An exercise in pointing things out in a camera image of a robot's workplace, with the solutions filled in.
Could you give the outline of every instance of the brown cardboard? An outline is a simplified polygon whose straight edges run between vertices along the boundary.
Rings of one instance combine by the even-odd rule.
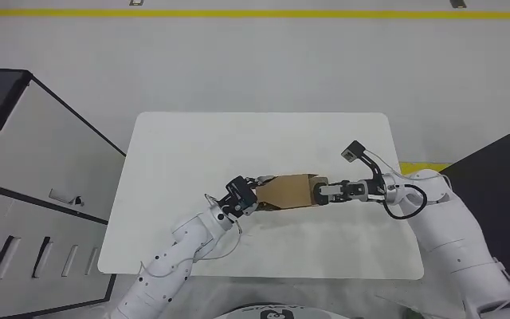
[[[325,177],[312,174],[277,176],[255,190],[259,210],[274,211],[315,206],[312,190],[317,183],[328,183]]]

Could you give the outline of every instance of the yellow line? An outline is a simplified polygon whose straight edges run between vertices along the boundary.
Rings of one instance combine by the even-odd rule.
[[[422,169],[432,169],[435,171],[441,171],[445,168],[447,168],[450,164],[449,163],[408,163],[408,162],[400,162],[400,171],[402,174],[410,174],[415,171],[419,171]]]
[[[358,18],[507,20],[510,12],[394,10],[0,9],[0,16],[118,18]]]

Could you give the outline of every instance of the black logo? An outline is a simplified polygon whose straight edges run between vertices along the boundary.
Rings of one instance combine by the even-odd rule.
[[[261,312],[261,319],[294,319],[294,314],[286,309],[282,309],[281,313],[274,310],[264,310]]]

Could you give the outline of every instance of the white table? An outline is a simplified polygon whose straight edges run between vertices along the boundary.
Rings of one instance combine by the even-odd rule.
[[[173,113],[139,116],[127,153],[99,268],[135,274],[174,240],[183,215],[222,197],[237,175],[315,173],[330,181],[370,178],[340,155],[358,140],[398,169],[387,118],[378,113]],[[396,214],[401,213],[393,207]],[[198,262],[194,275],[270,278],[419,279],[413,231],[376,203],[256,212],[227,258]],[[210,255],[230,249],[230,231]]]

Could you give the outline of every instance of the robotic arm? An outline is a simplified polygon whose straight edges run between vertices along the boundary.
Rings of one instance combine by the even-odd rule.
[[[361,160],[372,171],[371,179],[357,182],[318,183],[312,191],[319,205],[353,199],[381,203],[393,219],[409,219],[422,247],[442,265],[459,289],[468,319],[510,317],[510,309],[496,313],[510,301],[509,277],[504,267],[491,256],[480,225],[441,176],[423,170],[410,177],[397,172],[383,174],[367,155],[365,147],[354,141],[342,153],[352,162]],[[227,184],[228,194],[210,201],[209,209],[179,223],[173,230],[176,242],[154,256],[111,314],[112,319],[156,319],[172,301],[191,273],[194,262],[211,252],[237,219],[257,210],[252,189],[270,182],[274,176],[257,179],[238,176]],[[403,215],[390,206],[399,205]]]

